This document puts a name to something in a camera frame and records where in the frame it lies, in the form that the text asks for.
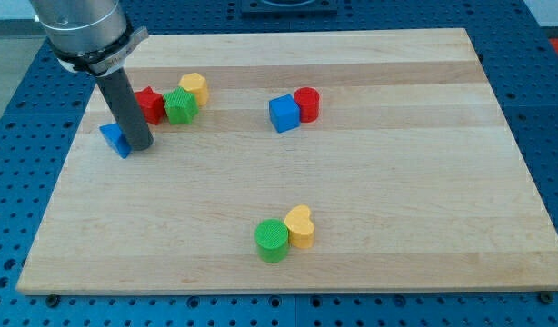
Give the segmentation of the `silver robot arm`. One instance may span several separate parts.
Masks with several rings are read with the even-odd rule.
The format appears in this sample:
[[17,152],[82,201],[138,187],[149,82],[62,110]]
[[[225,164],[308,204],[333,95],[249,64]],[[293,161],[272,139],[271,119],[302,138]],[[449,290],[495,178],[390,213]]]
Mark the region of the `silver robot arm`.
[[148,38],[133,28],[119,0],[31,0],[35,19],[62,66],[71,72],[108,76]]

